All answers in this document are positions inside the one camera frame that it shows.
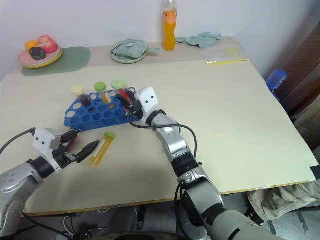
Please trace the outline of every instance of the pink plate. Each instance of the pink plate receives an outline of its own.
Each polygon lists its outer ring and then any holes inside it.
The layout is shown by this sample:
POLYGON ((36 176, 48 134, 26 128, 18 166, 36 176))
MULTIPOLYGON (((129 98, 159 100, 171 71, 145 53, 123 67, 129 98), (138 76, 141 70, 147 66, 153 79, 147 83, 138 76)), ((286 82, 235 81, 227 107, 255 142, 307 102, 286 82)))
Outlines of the pink plate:
POLYGON ((60 47, 58 46, 56 51, 51 53, 46 53, 44 59, 35 60, 31 57, 31 55, 27 52, 27 50, 24 50, 18 56, 18 61, 23 65, 39 65, 49 61, 50 59, 53 59, 59 53, 59 51, 60 51, 60 47))

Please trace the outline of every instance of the white wall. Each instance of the white wall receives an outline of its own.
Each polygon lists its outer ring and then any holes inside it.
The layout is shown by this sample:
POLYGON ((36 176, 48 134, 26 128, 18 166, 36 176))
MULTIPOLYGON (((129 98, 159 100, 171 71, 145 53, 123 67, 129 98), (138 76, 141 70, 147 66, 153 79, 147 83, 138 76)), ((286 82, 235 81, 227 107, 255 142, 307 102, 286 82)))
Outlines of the white wall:
MULTIPOLYGON (((49 34, 61 46, 111 45, 127 37, 161 42, 162 0, 0 0, 0 79, 24 43, 49 34)), ((233 36, 265 75, 317 0, 176 0, 176 36, 233 36)), ((320 14, 308 21, 312 28, 320 14)))

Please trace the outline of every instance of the test tube with yellow liquid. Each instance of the test tube with yellow liquid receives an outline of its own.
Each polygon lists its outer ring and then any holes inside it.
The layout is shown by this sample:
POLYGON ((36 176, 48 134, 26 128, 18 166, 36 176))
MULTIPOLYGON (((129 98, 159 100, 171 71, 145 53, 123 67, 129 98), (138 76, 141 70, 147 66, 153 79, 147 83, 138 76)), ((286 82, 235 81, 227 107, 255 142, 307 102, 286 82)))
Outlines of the test tube with yellow liquid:
POLYGON ((103 140, 100 141, 98 147, 95 149, 95 151, 92 154, 92 157, 90 159, 90 167, 94 169, 103 159, 106 151, 108 150, 111 142, 116 138, 116 136, 112 133, 107 131, 104 134, 103 140))

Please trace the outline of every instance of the stack of plates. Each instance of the stack of plates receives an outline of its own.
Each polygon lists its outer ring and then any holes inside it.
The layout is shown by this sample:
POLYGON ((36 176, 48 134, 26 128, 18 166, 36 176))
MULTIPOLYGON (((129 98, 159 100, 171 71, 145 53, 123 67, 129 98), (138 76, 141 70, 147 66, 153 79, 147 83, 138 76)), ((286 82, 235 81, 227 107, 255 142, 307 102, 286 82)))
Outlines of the stack of plates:
POLYGON ((58 47, 58 49, 51 53, 46 53, 45 58, 41 60, 35 60, 31 57, 29 52, 27 50, 20 53, 18 56, 18 61, 22 64, 23 67, 28 69, 39 69, 46 67, 50 64, 55 63, 58 61, 59 58, 61 58, 63 54, 63 49, 61 47, 58 47))

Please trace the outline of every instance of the green mat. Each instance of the green mat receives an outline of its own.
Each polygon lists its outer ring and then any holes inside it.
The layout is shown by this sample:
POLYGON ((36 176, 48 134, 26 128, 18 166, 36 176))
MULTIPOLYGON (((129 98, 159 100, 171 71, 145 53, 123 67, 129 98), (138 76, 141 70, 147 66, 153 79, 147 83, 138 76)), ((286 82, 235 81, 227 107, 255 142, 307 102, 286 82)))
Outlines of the green mat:
POLYGON ((87 47, 77 46, 63 49, 63 55, 55 63, 42 68, 22 67, 22 75, 26 77, 60 74, 80 70, 90 60, 90 50, 87 47))

